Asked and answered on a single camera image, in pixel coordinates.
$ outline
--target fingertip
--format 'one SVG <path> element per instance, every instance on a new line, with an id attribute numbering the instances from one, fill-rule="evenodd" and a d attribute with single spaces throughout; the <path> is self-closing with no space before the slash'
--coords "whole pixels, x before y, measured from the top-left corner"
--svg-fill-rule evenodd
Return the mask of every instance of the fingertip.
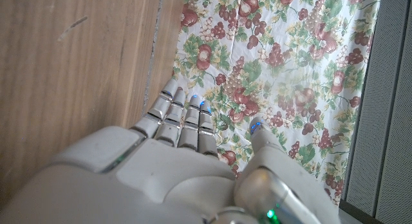
<path id="1" fill-rule="evenodd" d="M 178 89 L 178 82 L 174 79 L 170 79 L 166 83 L 165 87 L 163 88 L 162 93 L 165 93 L 173 97 L 177 89 Z"/>
<path id="2" fill-rule="evenodd" d="M 211 104 L 208 100 L 204 100 L 200 103 L 200 111 L 212 113 Z"/>
<path id="3" fill-rule="evenodd" d="M 201 98 L 198 95 L 193 95 L 191 97 L 191 100 L 189 102 L 189 105 L 192 107 L 196 107 L 196 108 L 200 108 L 200 104 L 201 104 Z"/>
<path id="4" fill-rule="evenodd" d="M 261 126 L 267 126 L 267 123 L 263 120 L 261 116 L 256 116 L 252 119 L 252 121 L 249 124 L 250 133 L 253 134 L 253 132 Z"/>
<path id="5" fill-rule="evenodd" d="M 182 90 L 178 90 L 174 95 L 173 102 L 183 106 L 185 104 L 186 94 Z"/>

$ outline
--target wooden panel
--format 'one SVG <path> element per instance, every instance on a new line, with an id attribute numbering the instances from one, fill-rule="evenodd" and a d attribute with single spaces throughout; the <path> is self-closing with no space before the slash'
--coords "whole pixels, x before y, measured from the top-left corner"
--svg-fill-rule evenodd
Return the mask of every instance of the wooden panel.
<path id="1" fill-rule="evenodd" d="M 158 5 L 0 0 L 0 207 L 67 145 L 136 121 Z"/>
<path id="2" fill-rule="evenodd" d="M 183 0 L 162 0 L 160 27 L 154 47 L 153 70 L 151 72 L 149 99 L 145 106 L 147 112 L 166 82 L 171 78 L 174 56 L 180 31 L 180 18 Z"/>

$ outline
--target fruit pattern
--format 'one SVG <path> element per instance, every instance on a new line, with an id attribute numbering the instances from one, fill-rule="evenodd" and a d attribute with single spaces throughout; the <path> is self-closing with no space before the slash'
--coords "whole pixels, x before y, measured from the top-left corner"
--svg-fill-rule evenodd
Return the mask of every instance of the fruit pattern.
<path id="1" fill-rule="evenodd" d="M 379 1 L 184 1 L 173 77 L 211 102 L 219 159 L 236 176 L 261 115 L 339 204 Z"/>

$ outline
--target wooden wall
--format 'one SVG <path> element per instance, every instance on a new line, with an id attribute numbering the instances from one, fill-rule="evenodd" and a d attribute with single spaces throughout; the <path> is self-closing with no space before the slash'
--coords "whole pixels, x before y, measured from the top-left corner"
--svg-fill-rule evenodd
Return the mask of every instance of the wooden wall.
<path id="1" fill-rule="evenodd" d="M 52 155 L 129 127 L 170 78 L 183 0 L 0 0 L 0 207 Z"/>

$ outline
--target robotic hand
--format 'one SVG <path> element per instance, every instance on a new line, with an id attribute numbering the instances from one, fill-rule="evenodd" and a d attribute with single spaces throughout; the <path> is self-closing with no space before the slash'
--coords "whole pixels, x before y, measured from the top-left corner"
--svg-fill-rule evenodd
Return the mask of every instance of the robotic hand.
<path id="1" fill-rule="evenodd" d="M 0 223 L 340 223 L 329 197 L 279 147 L 262 119 L 235 180 L 217 158 L 211 110 L 170 80 L 131 129 L 106 127 L 41 169 Z"/>

